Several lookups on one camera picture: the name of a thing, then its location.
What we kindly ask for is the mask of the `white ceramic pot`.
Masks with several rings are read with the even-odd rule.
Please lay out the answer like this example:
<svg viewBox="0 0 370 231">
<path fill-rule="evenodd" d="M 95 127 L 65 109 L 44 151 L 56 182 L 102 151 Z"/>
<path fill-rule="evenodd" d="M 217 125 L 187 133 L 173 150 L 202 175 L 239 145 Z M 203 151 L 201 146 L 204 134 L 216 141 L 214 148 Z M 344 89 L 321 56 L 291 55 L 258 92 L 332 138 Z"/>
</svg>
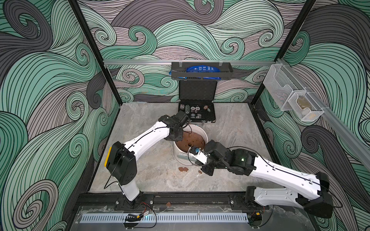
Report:
<svg viewBox="0 0 370 231">
<path fill-rule="evenodd" d="M 173 142 L 173 157 L 181 165 L 193 166 L 197 159 L 188 154 L 188 150 L 193 146 L 203 149 L 207 142 L 208 136 L 202 127 L 187 125 L 183 128 L 183 139 Z"/>
</svg>

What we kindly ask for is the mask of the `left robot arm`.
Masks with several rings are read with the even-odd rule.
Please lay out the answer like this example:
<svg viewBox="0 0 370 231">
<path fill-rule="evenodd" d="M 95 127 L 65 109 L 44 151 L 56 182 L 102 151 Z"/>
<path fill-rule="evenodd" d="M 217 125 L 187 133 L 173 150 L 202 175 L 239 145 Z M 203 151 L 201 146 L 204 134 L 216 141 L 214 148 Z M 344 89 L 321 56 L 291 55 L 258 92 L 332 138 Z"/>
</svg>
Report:
<svg viewBox="0 0 370 231">
<path fill-rule="evenodd" d="M 161 140 L 181 141 L 187 121 L 188 115 L 183 111 L 174 116 L 163 115 L 138 137 L 124 143 L 117 141 L 110 147 L 105 168 L 118 181 L 122 194 L 129 202 L 134 202 L 140 195 L 135 181 L 138 159 Z"/>
</svg>

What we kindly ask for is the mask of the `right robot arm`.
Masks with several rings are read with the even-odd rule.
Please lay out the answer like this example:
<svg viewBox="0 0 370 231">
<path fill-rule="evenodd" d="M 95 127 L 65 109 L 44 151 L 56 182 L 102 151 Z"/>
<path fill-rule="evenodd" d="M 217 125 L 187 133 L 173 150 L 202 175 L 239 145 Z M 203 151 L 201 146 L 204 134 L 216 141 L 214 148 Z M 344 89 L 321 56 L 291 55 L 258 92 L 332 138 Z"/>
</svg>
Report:
<svg viewBox="0 0 370 231">
<path fill-rule="evenodd" d="M 252 176 L 281 186 L 277 189 L 249 186 L 246 201 L 253 201 L 262 207 L 278 205 L 302 208 L 318 218 L 332 217 L 334 205 L 329 191 L 330 180 L 323 172 L 299 172 L 269 161 L 250 148 L 226 148 L 214 140 L 202 149 L 191 148 L 189 154 L 200 162 L 201 171 L 209 176 L 216 169 L 225 169 L 235 175 Z"/>
</svg>

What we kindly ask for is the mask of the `brown mud in pot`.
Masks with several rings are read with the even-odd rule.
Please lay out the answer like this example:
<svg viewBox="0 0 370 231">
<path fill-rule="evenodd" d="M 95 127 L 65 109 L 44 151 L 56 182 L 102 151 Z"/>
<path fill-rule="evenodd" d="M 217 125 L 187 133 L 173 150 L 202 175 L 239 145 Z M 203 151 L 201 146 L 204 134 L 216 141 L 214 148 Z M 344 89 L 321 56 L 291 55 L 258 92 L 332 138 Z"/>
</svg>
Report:
<svg viewBox="0 0 370 231">
<path fill-rule="evenodd" d="M 185 132 L 183 134 L 182 141 L 176 141 L 175 145 L 179 148 L 182 152 L 187 152 L 189 148 L 196 146 L 200 149 L 203 149 L 206 142 L 202 136 L 195 132 Z"/>
</svg>

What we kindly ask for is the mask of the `black poker chip case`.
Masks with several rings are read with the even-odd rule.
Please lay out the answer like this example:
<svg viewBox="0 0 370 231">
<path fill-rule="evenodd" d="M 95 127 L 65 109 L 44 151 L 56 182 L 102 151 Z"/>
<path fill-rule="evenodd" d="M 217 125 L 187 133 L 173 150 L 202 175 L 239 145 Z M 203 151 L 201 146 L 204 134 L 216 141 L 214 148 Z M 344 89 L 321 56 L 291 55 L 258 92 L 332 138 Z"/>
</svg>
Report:
<svg viewBox="0 0 370 231">
<path fill-rule="evenodd" d="M 188 116 L 191 123 L 215 123 L 215 80 L 180 80 L 178 110 Z"/>
</svg>

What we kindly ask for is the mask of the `blue item in tray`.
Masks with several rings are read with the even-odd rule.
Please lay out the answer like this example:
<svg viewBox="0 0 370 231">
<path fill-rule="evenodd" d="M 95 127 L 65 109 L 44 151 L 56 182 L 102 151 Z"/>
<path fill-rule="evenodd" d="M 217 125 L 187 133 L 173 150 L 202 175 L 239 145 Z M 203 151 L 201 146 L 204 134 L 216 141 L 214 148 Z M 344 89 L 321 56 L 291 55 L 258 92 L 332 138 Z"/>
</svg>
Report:
<svg viewBox="0 0 370 231">
<path fill-rule="evenodd" d="M 207 65 L 196 65 L 186 69 L 188 73 L 220 73 L 220 69 L 217 67 Z"/>
</svg>

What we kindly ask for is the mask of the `small clear plastic bin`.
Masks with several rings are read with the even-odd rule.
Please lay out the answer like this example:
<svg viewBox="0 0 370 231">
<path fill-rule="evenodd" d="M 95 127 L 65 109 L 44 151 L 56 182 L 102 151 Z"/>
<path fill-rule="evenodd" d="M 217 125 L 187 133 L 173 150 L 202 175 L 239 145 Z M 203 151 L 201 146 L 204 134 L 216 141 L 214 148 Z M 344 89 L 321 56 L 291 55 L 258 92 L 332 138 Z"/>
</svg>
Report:
<svg viewBox="0 0 370 231">
<path fill-rule="evenodd" d="M 304 90 L 294 91 L 288 103 L 302 122 L 314 122 L 324 114 L 323 109 Z"/>
</svg>

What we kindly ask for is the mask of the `black wall shelf tray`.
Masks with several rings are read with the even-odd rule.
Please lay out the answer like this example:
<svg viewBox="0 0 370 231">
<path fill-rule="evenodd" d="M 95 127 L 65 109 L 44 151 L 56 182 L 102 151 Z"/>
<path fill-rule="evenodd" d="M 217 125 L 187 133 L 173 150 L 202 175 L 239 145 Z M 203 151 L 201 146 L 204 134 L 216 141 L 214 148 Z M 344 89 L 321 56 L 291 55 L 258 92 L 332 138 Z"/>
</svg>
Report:
<svg viewBox="0 0 370 231">
<path fill-rule="evenodd" d="M 234 69 L 231 63 L 172 62 L 170 76 L 174 80 L 230 80 Z"/>
</svg>

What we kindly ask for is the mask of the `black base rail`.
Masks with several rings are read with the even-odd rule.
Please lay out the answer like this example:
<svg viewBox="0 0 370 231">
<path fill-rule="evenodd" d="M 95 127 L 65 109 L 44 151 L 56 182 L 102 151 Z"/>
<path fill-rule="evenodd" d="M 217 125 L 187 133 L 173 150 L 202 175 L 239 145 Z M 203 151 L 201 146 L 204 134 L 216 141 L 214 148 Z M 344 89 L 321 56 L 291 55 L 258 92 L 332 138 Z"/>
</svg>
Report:
<svg viewBox="0 0 370 231">
<path fill-rule="evenodd" d="M 129 202 L 121 193 L 83 193 L 75 208 L 107 208 L 114 211 L 141 211 L 146 205 L 151 208 L 175 206 L 222 206 L 246 213 L 267 211 L 270 206 L 261 206 L 245 198 L 245 192 L 161 192 L 141 193 L 134 202 Z"/>
</svg>

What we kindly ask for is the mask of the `clear plastic wall bin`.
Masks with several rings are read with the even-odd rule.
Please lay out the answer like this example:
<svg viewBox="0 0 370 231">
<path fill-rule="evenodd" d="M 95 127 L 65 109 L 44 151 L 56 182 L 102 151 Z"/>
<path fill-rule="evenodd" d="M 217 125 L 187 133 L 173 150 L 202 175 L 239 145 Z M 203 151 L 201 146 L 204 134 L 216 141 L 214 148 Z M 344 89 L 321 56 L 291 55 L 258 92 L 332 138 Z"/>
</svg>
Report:
<svg viewBox="0 0 370 231">
<path fill-rule="evenodd" d="M 288 100 L 299 89 L 284 64 L 272 64 L 263 84 L 281 111 L 291 111 Z"/>
</svg>

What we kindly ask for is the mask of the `side aluminium rail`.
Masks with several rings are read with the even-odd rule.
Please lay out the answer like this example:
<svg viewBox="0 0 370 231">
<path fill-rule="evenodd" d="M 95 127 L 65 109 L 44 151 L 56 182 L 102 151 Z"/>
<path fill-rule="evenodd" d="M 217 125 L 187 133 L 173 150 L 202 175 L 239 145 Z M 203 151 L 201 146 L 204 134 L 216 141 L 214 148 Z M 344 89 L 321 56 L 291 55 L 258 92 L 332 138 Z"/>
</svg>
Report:
<svg viewBox="0 0 370 231">
<path fill-rule="evenodd" d="M 330 108 L 330 94 L 325 89 L 320 78 L 312 70 L 302 65 L 298 66 L 298 72 L 296 72 L 296 70 L 283 59 L 278 59 L 276 64 L 282 64 L 298 89 L 306 90 L 314 101 L 314 106 L 324 111 L 321 116 L 324 127 L 333 132 L 335 137 L 339 139 L 339 142 L 344 145 L 345 151 L 351 153 L 352 160 L 357 164 L 363 164 L 365 168 L 369 170 L 370 148 L 332 111 Z"/>
</svg>

